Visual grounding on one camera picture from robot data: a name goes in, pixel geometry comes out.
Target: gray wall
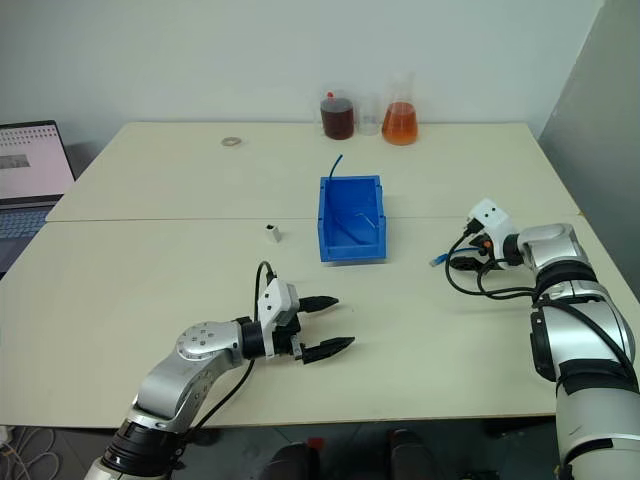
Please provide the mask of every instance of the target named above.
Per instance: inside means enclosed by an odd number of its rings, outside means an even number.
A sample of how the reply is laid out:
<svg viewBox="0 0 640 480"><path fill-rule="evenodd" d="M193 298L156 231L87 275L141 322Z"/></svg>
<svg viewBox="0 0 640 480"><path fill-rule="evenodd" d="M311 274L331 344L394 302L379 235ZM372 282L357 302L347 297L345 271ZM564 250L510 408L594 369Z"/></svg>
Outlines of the gray wall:
<svg viewBox="0 0 640 480"><path fill-rule="evenodd" d="M600 10L540 144L640 297L640 1Z"/></svg>

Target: erlenmeyer flask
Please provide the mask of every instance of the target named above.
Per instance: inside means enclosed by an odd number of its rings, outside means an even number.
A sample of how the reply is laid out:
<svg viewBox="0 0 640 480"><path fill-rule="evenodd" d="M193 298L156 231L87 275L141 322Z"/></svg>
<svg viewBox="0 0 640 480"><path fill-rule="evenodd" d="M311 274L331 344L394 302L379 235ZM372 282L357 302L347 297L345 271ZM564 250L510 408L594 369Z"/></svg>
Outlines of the erlenmeyer flask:
<svg viewBox="0 0 640 480"><path fill-rule="evenodd" d="M382 136L393 145L409 145L418 138L418 119L412 102L413 74L392 83L392 101L382 124Z"/></svg>

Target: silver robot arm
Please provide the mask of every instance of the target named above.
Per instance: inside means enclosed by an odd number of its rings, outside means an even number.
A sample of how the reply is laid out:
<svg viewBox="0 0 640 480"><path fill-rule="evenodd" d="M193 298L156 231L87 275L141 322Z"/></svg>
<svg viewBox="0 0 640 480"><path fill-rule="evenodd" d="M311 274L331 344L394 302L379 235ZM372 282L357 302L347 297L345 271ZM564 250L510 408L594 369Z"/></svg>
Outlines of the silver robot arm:
<svg viewBox="0 0 640 480"><path fill-rule="evenodd" d="M165 480L191 439L190 426L211 386L245 360L289 354L303 363L327 358L353 337L307 348L298 339L298 312L323 310L332 297L298 298L293 285L270 272L258 300L258 322L249 317L203 322L185 330L173 351L143 380L129 414L85 480Z"/></svg>
<svg viewBox="0 0 640 480"><path fill-rule="evenodd" d="M493 256L506 259L504 268L524 263L535 275L531 348L536 371L557 385L559 478L638 478L640 395L633 333L598 282L573 227L546 225L518 233L489 200L472 210L474 220L473 230L482 224L491 237Z"/></svg>

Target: black cable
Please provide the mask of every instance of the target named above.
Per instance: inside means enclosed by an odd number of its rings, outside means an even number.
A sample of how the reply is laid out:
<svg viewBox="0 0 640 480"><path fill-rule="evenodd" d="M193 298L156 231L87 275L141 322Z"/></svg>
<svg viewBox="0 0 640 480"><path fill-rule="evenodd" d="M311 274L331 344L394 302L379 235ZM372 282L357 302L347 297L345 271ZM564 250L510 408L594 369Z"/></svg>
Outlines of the black cable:
<svg viewBox="0 0 640 480"><path fill-rule="evenodd" d="M329 181L327 182L327 185L326 185L326 188L328 189L327 195L326 195L327 207L329 207L329 211L331 212L331 217L333 218L333 222L338 226L338 228L340 228L340 230L342 230L342 233L344 233L347 237L353 240L357 245L366 245L367 242L363 242L358 237L356 237L353 233L349 231L347 227L344 226L342 221L340 221L340 219L338 218L338 215L336 214L335 209L333 208L333 203L331 201L331 197L332 197L331 190L333 189L333 172L335 171L336 167L340 163L340 160L342 160L342 157L343 157L342 154L338 156L338 159L334 162L333 167L331 167L331 171L329 172Z"/></svg>
<svg viewBox="0 0 640 480"><path fill-rule="evenodd" d="M533 293L535 292L535 290L533 288L530 287L511 287L511 288L501 288L498 290L491 290L491 291L487 291L485 290L484 286L482 285L482 277L489 272L489 270L491 270L494 266L496 266L498 263L503 263L506 262L507 259L505 258L499 258L497 260L489 260L487 261L487 263L485 263L482 268L478 271L478 276L476 277L476 283L478 285L478 290L480 290L480 292L482 292L484 295L486 295L488 298L491 298L492 300L510 300L512 298L518 298L518 297L532 297ZM514 293L512 295L504 295L501 297L497 297L495 296L498 293L507 293L507 292L519 292L519 293Z"/></svg>
<svg viewBox="0 0 640 480"><path fill-rule="evenodd" d="M636 377L636 371L633 368L633 364L629 357L624 353L624 351L618 346L618 344L609 336L607 332L605 332L600 325L591 320L587 315L582 313L575 307L572 307L568 303L560 302L558 300L551 300L549 298L542 299L536 302L533 305L534 308L542 308L542 307L553 307L558 310L562 310L569 315L572 315L574 318L577 318L582 323L584 323L587 327L589 327L600 339L606 343L607 347L611 349L613 354L616 356L622 368L624 368L627 376L633 382L633 385L638 387L638 377Z"/></svg>
<svg viewBox="0 0 640 480"><path fill-rule="evenodd" d="M258 265L258 270L256 271L256 284L255 284L255 290L254 290L254 293L253 293L253 321L254 322L258 321L258 296L260 295L260 277L262 275L262 268L263 267L267 268L267 281L270 281L271 278L275 277L275 273L273 272L273 269L271 268L271 265L269 264L269 262L267 262L266 260L263 260L262 262L260 262L260 265ZM229 393L227 393L224 396L224 398L222 400L220 400L218 403L216 403L207 413L205 413L205 415L200 419L200 421L196 424L196 426L193 427L189 431L189 433L187 433L187 435L184 438L184 444L185 445L187 443L191 442L193 440L193 438L195 437L195 435L198 433L198 431L200 431L202 429L204 424L207 423L207 421L218 410L220 410L223 407L223 405L225 403L227 403L229 401L229 399L231 399L231 397L233 397L238 390L240 390L240 387L242 387L244 382L247 381L247 378L249 378L249 375L251 374L251 371L253 370L253 365L255 363L256 363L255 360L251 360L249 362L249 366L244 371L244 374L242 375L242 378L240 378L238 383L236 383L236 386L233 387L229 391Z"/></svg>
<svg viewBox="0 0 640 480"><path fill-rule="evenodd" d="M256 271L256 283L253 290L253 321L258 321L258 296L260 295L260 277L262 276L262 268L267 267L267 283L271 281L271 278L275 276L271 264L266 260L260 262L258 270Z"/></svg>
<svg viewBox="0 0 640 480"><path fill-rule="evenodd" d="M451 277L451 258L453 257L453 253L455 252L455 250L460 246L460 244L462 242L464 242L466 240L466 238L471 235L471 233L469 233L468 231L465 231L465 233L462 235L462 237L460 237L454 244L453 246L449 249L449 252L447 253L447 259L444 262L444 274L447 277L447 281L449 282L449 284L455 288L456 290L458 290L459 292L462 292L466 295L473 295L473 296L484 296L487 298L491 298L493 300L508 300L510 298L516 298L517 297L523 297L523 296L531 296L530 292L533 292L532 288L529 287L510 287L510 288L500 288L498 290L484 290L484 288L480 288L479 291L475 291L475 290L467 290L466 288L461 287L460 285L458 285L456 282L454 282L453 278ZM480 269L480 272L482 272L485 268L489 268L489 263L491 261L488 261L487 263L485 263L485 265L482 267L482 269ZM506 295L504 298L503 297L494 297L493 295L496 294L500 294L500 293L508 293L508 292L520 292L518 295Z"/></svg>

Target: white cable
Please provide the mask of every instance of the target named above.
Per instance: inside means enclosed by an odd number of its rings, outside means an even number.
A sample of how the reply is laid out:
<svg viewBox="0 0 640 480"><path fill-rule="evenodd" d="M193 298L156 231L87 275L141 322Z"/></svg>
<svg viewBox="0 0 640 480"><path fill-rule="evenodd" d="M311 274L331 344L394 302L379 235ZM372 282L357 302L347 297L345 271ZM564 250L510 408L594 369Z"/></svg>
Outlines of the white cable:
<svg viewBox="0 0 640 480"><path fill-rule="evenodd" d="M36 434L38 434L38 432L41 432L41 431L49 432L51 434L51 439L49 441L49 444L42 452L34 456L32 459L24 461L24 459L22 458L22 455L24 455L25 448L27 447L31 439ZM16 473L12 472L13 465L9 462L9 464L7 465L7 472L5 473L4 480L20 480L22 478L25 478L26 480L32 480L29 474L29 469L35 463L41 461L43 458L46 458L46 457L53 458L53 461L54 461L53 472L51 473L49 478L47 478L47 480L53 480L58 475L58 472L60 471L60 459L58 458L58 455L51 452L51 448L53 448L53 444L56 441L55 432L50 428L48 429L34 428L31 431L29 431L28 434L25 435L26 432L27 432L27 427L23 427L22 431L20 432L20 436L18 437L18 440L16 442L15 448L8 443L3 443L4 446L6 446L11 450L10 453L14 457L16 457L16 460L18 460L18 462L22 466L22 471L18 472L16 476Z"/></svg>
<svg viewBox="0 0 640 480"><path fill-rule="evenodd" d="M4 479L8 480L9 479L9 475L11 474L12 465L11 465L11 461L9 460L9 455L13 455L16 458L16 460L18 460L18 463L22 466L22 472L20 472L20 475L22 475L24 473L25 476L27 477L27 480L31 480L31 477L29 476L29 471L27 470L27 466L25 465L24 461L22 460L22 457L20 457L18 452L16 452L13 449L13 447L11 445L9 445L8 443L2 442L2 445L9 449L9 452L6 454L7 455L7 460L9 461L9 463L7 464L7 472L4 474Z"/></svg>

